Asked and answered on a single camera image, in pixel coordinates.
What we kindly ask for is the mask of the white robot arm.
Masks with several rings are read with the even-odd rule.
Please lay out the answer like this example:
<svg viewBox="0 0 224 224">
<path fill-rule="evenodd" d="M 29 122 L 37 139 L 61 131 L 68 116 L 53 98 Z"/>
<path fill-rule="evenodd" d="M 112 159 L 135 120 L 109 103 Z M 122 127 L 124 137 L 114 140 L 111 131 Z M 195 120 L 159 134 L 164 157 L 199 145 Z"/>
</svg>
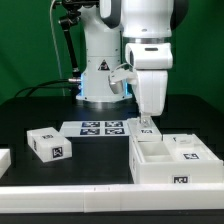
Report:
<svg viewBox="0 0 224 224">
<path fill-rule="evenodd" d="M 86 68 L 77 98 L 100 105 L 133 96 L 138 125 L 148 127 L 163 112 L 173 66 L 169 38 L 188 7 L 189 0 L 98 0 L 81 6 Z"/>
</svg>

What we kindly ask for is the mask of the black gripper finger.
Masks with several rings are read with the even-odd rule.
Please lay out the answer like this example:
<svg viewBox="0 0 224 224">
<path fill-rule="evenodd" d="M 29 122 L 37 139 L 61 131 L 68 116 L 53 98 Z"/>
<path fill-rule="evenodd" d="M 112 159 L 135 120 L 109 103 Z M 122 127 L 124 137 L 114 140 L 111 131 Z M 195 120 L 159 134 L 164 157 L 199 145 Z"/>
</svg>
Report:
<svg viewBox="0 0 224 224">
<path fill-rule="evenodd" d="M 141 124 L 144 127 L 149 127 L 151 125 L 151 121 L 150 121 L 151 117 L 148 115 L 142 115 L 141 116 Z"/>
</svg>

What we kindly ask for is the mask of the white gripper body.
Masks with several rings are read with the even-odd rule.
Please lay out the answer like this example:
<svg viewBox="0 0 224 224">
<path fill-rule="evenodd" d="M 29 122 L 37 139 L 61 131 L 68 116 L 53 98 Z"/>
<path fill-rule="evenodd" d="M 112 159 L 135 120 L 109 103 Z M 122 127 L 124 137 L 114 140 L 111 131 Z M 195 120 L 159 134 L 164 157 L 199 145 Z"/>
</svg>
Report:
<svg viewBox="0 0 224 224">
<path fill-rule="evenodd" d="M 140 113 L 160 116 L 165 104 L 168 70 L 173 65 L 171 44 L 128 43 L 125 59 L 136 74 L 133 91 Z"/>
</svg>

